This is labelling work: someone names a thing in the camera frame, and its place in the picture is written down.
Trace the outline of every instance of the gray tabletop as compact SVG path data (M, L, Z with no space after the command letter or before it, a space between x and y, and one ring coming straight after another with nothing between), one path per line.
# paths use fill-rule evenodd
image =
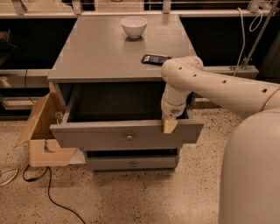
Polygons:
M50 71L54 83L155 81L161 66L141 63L146 53L175 57L195 55L177 15L147 15L142 37L124 33L124 16L78 17L67 43Z

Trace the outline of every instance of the black cable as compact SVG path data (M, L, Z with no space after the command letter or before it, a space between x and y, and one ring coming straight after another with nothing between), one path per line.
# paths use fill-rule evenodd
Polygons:
M26 173L26 171L28 170L29 167L30 167L30 166L27 165L27 167L25 168L25 170L24 170L24 172L23 172L23 179L24 179L24 181L26 181L26 182L33 182L33 181L36 181L36 180L42 178L42 177L46 174L46 172L49 171L49 172L50 172L50 179L49 179L49 186L48 186L48 188L47 188L47 196L48 196L49 200L50 200L54 205L56 205L57 207L62 207L62 208L64 208L64 209L68 210L69 212L75 214L75 215L81 220L82 223L86 224L86 222L85 222L75 211L73 211L72 209L70 209L70 208L68 208L68 207L65 207L65 206L62 206L62 205L58 204L57 202L55 202L55 201L52 199L51 194L50 194L50 190L51 190L51 186L52 186L52 175L53 175L53 174L52 174L51 167L47 166L47 167L45 168L45 171L44 171L40 176L38 176L38 177L36 177L36 178L25 178L25 173Z

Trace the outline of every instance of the drawer front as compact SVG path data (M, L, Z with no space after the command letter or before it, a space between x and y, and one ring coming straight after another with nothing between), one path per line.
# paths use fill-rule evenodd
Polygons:
M164 134L162 121L77 122L51 126L61 147L83 147L87 150L180 149L196 143L203 122L178 121L171 134Z
M179 157L138 157L138 158L87 158L87 166L92 171L173 169Z

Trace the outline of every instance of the metal pole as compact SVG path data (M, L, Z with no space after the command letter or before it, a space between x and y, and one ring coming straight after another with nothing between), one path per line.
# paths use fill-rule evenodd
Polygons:
M272 14L273 14L273 12L275 11L275 9L276 9L276 7L277 7L279 1L280 1L280 0L276 0L276 1L273 3L272 8L271 8L271 11L270 11L269 15L267 16L266 20L264 21L264 24L263 24L263 26L262 26L262 29L260 30L260 33L259 33L259 35L257 36L257 38L256 38L256 40L255 40L255 43L253 44L253 46L252 46L252 48L251 48L251 51L249 52L248 57L246 58L246 60L245 60L245 62L244 62L244 64L243 64L243 66L242 66L242 69L244 69L244 68L247 66L247 64L249 63L249 60L250 60L250 58L252 57L252 55L253 55L253 53L254 53L254 51L255 51L255 49L256 49L256 46L257 46L257 44L259 43L259 41L260 41L260 39L261 39L261 37L262 37L262 35L263 35L263 33L264 33L264 30L265 30L265 28L267 27L267 25L268 25L268 23L269 23L269 21L270 21L270 18L272 17Z

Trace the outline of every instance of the metal bracket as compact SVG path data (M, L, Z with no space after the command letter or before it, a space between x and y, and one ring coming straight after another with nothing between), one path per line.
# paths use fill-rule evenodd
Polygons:
M80 15L82 12L81 0L72 0L73 12Z
M24 15L27 12L27 9L24 3L21 0L11 0L14 5L15 12L18 15Z
M260 0L251 0L251 2L248 4L247 10L251 13L256 13L259 11L260 7Z
M172 10L172 0L164 0L163 3L163 13L169 14Z

